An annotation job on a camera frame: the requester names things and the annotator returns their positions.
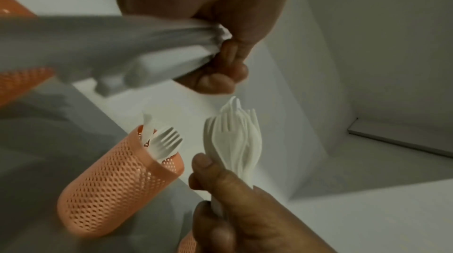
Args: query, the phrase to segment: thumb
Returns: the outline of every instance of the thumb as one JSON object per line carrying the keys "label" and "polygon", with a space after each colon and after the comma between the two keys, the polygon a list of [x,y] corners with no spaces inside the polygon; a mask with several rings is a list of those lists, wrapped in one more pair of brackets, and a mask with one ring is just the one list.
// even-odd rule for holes
{"label": "thumb", "polygon": [[192,161],[193,175],[202,188],[214,196],[230,214],[255,211],[256,193],[232,171],[224,169],[203,153]]}

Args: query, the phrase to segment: human hand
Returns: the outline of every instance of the human hand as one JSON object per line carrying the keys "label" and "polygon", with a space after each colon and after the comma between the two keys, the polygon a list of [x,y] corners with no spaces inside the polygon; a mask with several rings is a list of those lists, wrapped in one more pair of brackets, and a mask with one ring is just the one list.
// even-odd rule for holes
{"label": "human hand", "polygon": [[253,46],[274,26],[286,0],[117,0],[124,14],[200,18],[220,23],[233,38],[211,63],[177,81],[208,94],[233,93],[248,76],[243,63]]}
{"label": "human hand", "polygon": [[228,222],[201,202],[193,216],[198,253],[333,253],[302,221],[271,195],[251,189],[204,154],[195,156],[189,186],[207,190],[222,204]]}

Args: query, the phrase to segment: wall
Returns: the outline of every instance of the wall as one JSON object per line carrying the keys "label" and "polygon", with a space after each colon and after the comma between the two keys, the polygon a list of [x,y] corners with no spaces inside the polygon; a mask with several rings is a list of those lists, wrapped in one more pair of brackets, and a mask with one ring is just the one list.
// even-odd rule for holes
{"label": "wall", "polygon": [[[37,14],[119,14],[115,0],[18,1]],[[328,157],[328,149],[344,135],[353,115],[305,0],[289,0],[266,44],[277,63],[265,44],[258,45],[247,61],[250,78],[236,94],[244,107],[257,109],[261,125],[264,148],[255,184],[286,202]],[[296,71],[302,76],[293,75]],[[192,157],[203,151],[204,120],[229,98],[198,95],[173,81],[109,99],[93,92],[93,81],[76,87],[126,131],[142,122],[145,107],[171,123],[185,137],[181,149],[186,163],[184,181],[191,173]]]}
{"label": "wall", "polygon": [[360,118],[453,131],[453,0],[308,0]]}
{"label": "wall", "polygon": [[288,208],[339,252],[451,252],[453,162],[347,136]]}

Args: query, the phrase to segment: gray table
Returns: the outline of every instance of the gray table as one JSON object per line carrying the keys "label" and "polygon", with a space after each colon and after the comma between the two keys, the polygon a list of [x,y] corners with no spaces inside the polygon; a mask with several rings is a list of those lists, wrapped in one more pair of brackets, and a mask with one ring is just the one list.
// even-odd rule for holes
{"label": "gray table", "polygon": [[72,236],[56,215],[63,188],[125,136],[56,80],[0,108],[0,252],[175,252],[201,200],[180,180],[100,239]]}

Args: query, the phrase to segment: perforated basket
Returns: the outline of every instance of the perforated basket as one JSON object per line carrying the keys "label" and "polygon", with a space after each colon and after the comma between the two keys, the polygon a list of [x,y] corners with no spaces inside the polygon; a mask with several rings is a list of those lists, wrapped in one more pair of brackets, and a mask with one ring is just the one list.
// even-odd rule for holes
{"label": "perforated basket", "polygon": [[192,231],[184,237],[183,240],[179,243],[178,253],[195,253],[197,249],[197,242],[193,237]]}
{"label": "perforated basket", "polygon": [[132,131],[61,193],[58,215],[82,237],[100,237],[118,228],[184,171],[178,154],[161,164],[142,146],[142,126]]}
{"label": "perforated basket", "polygon": [[[15,0],[0,0],[0,19],[10,16],[34,17],[35,15]],[[0,73],[0,107],[53,75],[53,70],[47,67]]]}

